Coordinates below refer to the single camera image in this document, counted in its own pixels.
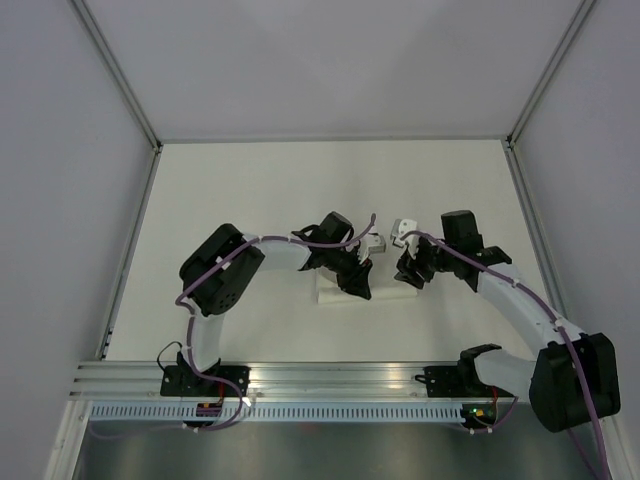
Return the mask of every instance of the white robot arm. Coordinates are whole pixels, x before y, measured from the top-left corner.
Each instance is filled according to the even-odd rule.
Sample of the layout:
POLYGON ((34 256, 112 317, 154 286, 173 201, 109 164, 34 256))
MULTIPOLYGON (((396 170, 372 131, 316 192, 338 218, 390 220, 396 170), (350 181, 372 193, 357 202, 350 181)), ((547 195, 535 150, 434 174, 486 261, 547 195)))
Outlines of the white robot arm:
POLYGON ((578 352, 598 416, 617 413, 620 393, 611 341, 601 333, 587 335, 546 304, 536 302, 527 293, 533 292, 523 288, 526 283, 511 258, 499 247, 484 247, 473 213, 444 214, 442 225, 444 241, 418 232, 413 220, 395 222, 392 242, 405 249, 397 263, 396 280, 421 289, 436 272, 455 273, 502 313, 537 356, 536 361, 525 360, 493 344, 466 350, 458 369, 467 386, 496 386, 528 401, 550 431, 589 421, 565 338, 558 332, 562 325, 578 352))
MULTIPOLYGON (((253 235, 244 235, 246 240, 255 238, 253 235)), ((258 243, 256 248, 264 255, 264 260, 257 272, 268 270, 293 270, 302 269, 311 256, 311 250, 302 245, 283 242, 258 243)), ((200 308, 191 302, 196 311, 196 320, 193 327, 194 343, 193 363, 195 367, 204 372, 218 363, 220 360, 220 336, 226 312, 219 315, 205 316, 200 308)))

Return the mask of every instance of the gray wall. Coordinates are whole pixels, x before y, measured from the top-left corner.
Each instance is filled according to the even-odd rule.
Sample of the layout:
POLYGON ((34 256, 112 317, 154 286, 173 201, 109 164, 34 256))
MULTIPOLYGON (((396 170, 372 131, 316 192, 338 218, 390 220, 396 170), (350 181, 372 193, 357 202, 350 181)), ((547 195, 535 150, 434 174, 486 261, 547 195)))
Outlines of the gray wall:
POLYGON ((88 0, 158 135, 503 135, 579 0, 88 0))
POLYGON ((41 478, 150 147, 63 0, 0 5, 0 478, 41 478))
POLYGON ((573 318, 616 346, 630 452, 640 448, 638 19, 637 0, 600 2, 519 143, 573 318))

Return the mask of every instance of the white enclosure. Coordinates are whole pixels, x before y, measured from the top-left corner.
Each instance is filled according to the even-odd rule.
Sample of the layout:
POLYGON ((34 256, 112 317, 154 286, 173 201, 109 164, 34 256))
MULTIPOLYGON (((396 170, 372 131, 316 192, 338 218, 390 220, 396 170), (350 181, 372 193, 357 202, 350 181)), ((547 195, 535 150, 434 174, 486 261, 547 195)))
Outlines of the white enclosure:
MULTIPOLYGON (((337 210, 358 229, 376 212, 383 234, 407 216, 439 235, 456 209, 613 341, 609 463, 615 480, 640 478, 637 1, 10 3, 2 478, 71 478, 90 408, 69 396, 75 366, 147 365, 182 340, 178 267, 221 223, 287 233, 337 210)), ((374 257, 374 282, 398 255, 374 257)), ((487 342, 530 355, 452 275, 412 299, 339 306, 316 305, 314 281, 256 277, 228 316, 225 360, 440 361, 487 342)), ((518 451, 528 474, 544 465, 535 443, 518 451)), ((569 464, 554 475, 579 478, 569 464)))

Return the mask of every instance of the metal frame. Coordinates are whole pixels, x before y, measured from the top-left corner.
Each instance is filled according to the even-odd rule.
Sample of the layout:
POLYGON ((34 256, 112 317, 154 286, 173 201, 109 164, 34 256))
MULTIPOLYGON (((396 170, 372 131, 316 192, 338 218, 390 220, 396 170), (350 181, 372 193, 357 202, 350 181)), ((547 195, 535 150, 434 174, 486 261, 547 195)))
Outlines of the metal frame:
MULTIPOLYGON (((198 402, 94 402, 91 421, 158 421, 169 420, 178 425, 183 422, 203 422, 209 413, 198 412, 198 402)), ((228 421, 238 408, 238 402, 227 400, 216 422, 228 421)), ((259 403, 243 408, 238 415, 242 422, 281 423, 461 423, 462 404, 440 402, 406 404, 389 402, 351 402, 328 405, 325 402, 259 403)))
POLYGON ((151 195, 151 189, 153 188, 153 181, 156 178, 156 172, 158 171, 158 164, 160 162, 161 155, 162 146, 160 146, 153 152, 153 158, 149 162, 149 165, 147 166, 147 170, 145 172, 145 181, 138 195, 139 200, 137 202, 137 207, 133 215, 133 221, 131 226, 129 227, 127 241, 122 253, 122 257, 118 264, 118 276, 115 278, 113 286, 111 287, 108 302, 109 306, 105 312, 105 316, 103 319, 102 331, 104 332, 104 334, 95 354, 95 358, 100 360, 105 358, 107 348, 109 347, 113 324, 116 321, 118 309, 120 308, 120 302, 122 301, 122 294, 127 283, 127 277, 129 276, 131 261, 133 260, 136 243, 138 242, 138 236, 140 235, 140 229, 142 228, 142 220, 144 218, 145 212, 147 211, 149 196, 151 195))
POLYGON ((364 135, 265 135, 255 137, 217 137, 213 139, 202 138, 169 138, 163 140, 163 143, 172 145, 184 144, 207 144, 207 143, 275 143, 275 142, 376 142, 389 140, 500 140, 504 138, 504 134, 496 133, 495 135, 396 135, 393 133, 382 134, 364 134, 364 135))
POLYGON ((93 43, 93 46, 95 47, 100 60, 102 60, 102 63, 107 69, 107 72, 109 72, 109 75, 120 91, 122 99, 129 109, 129 112, 144 133, 145 137, 147 137, 147 140, 151 144, 151 147, 157 151, 162 146, 162 144, 160 143, 160 140, 158 140, 158 136, 151 126, 147 115, 144 113, 144 110, 142 109, 138 98, 133 92, 133 89, 131 88, 127 77, 122 71, 120 63, 111 51, 111 47, 109 46, 106 37, 102 33, 102 29, 100 28, 100 25, 98 25, 93 12, 91 12, 91 9, 89 8, 85 0, 68 1, 74 13, 80 20, 80 23, 87 32, 87 36, 91 40, 91 43, 93 43))
POLYGON ((533 88, 531 95, 529 95, 529 98, 527 99, 522 112, 518 116, 518 120, 516 120, 511 133, 507 137, 507 141, 509 143, 516 142, 522 135, 531 115, 544 97, 547 88, 558 73, 567 53, 573 46, 576 38, 578 38, 580 32, 582 32, 597 3, 598 0, 582 0, 580 2, 580 5, 576 9, 569 25, 567 26, 567 29, 564 31, 560 42, 558 42, 556 49, 542 72, 542 75, 538 79, 536 86, 533 88))
MULTIPOLYGON (((142 225, 151 187, 158 166, 162 141, 157 137, 148 117, 144 113, 133 89, 131 88, 120 64, 113 55, 109 44, 98 25, 95 16, 87 6, 85 0, 68 0, 72 9, 85 28, 90 40, 96 48, 101 60, 106 66, 116 87, 122 94, 123 100, 137 124, 143 131, 154 150, 153 161, 150 162, 148 176, 140 195, 139 207, 130 229, 125 252, 120 264, 119 274, 112 288, 110 307, 105 316, 105 335, 98 348, 98 358, 105 353, 108 339, 117 315, 122 298, 126 278, 131 265, 133 252, 142 225)), ((582 0, 570 24, 560 39, 553 55, 547 63, 535 88, 529 96, 521 114, 511 132, 504 138, 493 137, 503 143, 505 156, 511 171, 514 187, 520 201, 522 212, 529 230, 536 258, 541 268, 543 281, 550 302, 558 311, 566 313, 560 282, 544 231, 536 212, 522 162, 517 156, 515 142, 520 138, 531 115, 556 75, 567 52, 573 45, 578 34, 586 24, 597 0, 582 0)), ((229 141, 304 141, 304 140, 378 140, 389 137, 345 137, 345 138, 252 138, 229 139, 229 141)), ((403 139, 434 139, 433 137, 417 137, 409 135, 403 139)), ((187 143, 184 139, 173 143, 187 143)), ((346 404, 378 404, 383 403, 393 408, 415 405, 437 405, 441 401, 429 399, 422 385, 412 381, 413 375, 421 373, 421 368, 432 364, 425 363, 336 363, 336 364, 300 364, 300 363, 253 363, 251 367, 251 388, 249 396, 262 405, 275 408, 283 402, 307 402, 308 404, 346 405, 346 404)), ((98 361, 84 362, 78 367, 75 381, 70 392, 69 406, 65 413, 51 461, 47 478, 71 478, 73 466, 77 460, 80 442, 86 427, 88 416, 97 412, 95 405, 107 406, 114 402, 144 402, 149 405, 159 405, 159 387, 161 372, 152 362, 113 362, 98 361)), ((486 402, 486 399, 451 399, 455 405, 463 403, 486 402)), ((605 422, 614 427, 605 428, 608 440, 615 446, 621 445, 614 422, 605 422)))

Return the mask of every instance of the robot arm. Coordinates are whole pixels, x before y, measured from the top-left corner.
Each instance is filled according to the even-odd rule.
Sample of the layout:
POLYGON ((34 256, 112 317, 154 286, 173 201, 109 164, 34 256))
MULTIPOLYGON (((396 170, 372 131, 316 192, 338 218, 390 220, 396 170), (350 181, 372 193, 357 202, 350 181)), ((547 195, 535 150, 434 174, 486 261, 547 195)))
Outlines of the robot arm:
MULTIPOLYGON (((293 235, 312 244, 337 244, 353 236, 353 226, 340 214, 332 212, 320 225, 309 225, 293 232, 293 235)), ((255 238, 254 235, 242 234, 231 224, 220 226, 180 268, 183 290, 222 258, 255 238)), ((189 295, 188 301, 196 312, 194 344, 191 345, 194 366, 203 372, 219 362, 220 336, 226 312, 238 302, 253 276, 260 271, 304 271, 326 267, 336 274, 338 286, 345 293, 370 299, 368 277, 373 264, 365 251, 366 240, 367 237, 362 245, 351 250, 288 242, 256 243, 245 248, 189 295)))
MULTIPOLYGON (((548 313, 517 285, 525 282, 499 247, 485 248, 470 211, 442 215, 444 243, 472 258, 497 277, 453 256, 425 238, 406 236, 415 221, 396 221, 391 238, 404 247, 396 279, 423 288, 436 272, 453 272, 490 302, 514 326, 537 355, 536 361, 515 357, 498 345, 482 345, 461 353, 458 368, 466 384, 493 385, 529 401, 540 422, 557 432, 589 421, 584 397, 563 337, 548 313)), ((603 334, 587 335, 552 311, 578 352, 600 418, 620 410, 620 393, 611 341, 603 334)))

